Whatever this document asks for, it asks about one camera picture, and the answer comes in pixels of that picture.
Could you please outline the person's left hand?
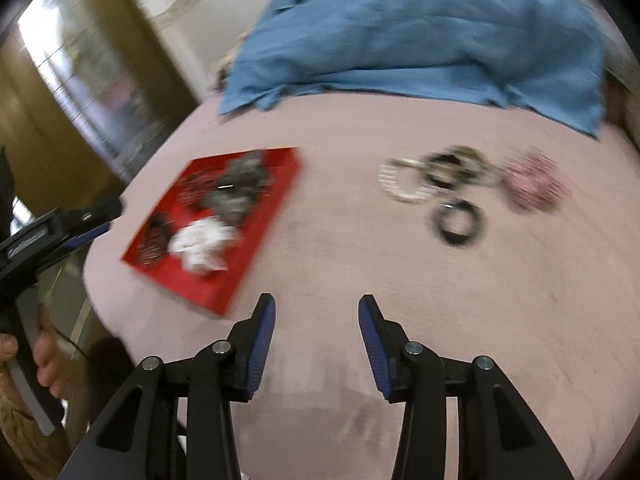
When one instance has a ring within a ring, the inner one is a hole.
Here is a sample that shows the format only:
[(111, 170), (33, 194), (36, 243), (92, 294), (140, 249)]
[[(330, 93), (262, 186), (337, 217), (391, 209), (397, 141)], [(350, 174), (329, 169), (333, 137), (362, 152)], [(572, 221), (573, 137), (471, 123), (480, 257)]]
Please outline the person's left hand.
[[(45, 306), (39, 307), (39, 328), (39, 338), (32, 350), (32, 358), (37, 365), (37, 379), (40, 386), (46, 388), (55, 398), (61, 399), (67, 382), (65, 361), (58, 346), (58, 333)], [(6, 364), (15, 358), (17, 351), (17, 339), (12, 335), (2, 334), (1, 396), (15, 411), (32, 418), (32, 412), (18, 392), (6, 367)]]

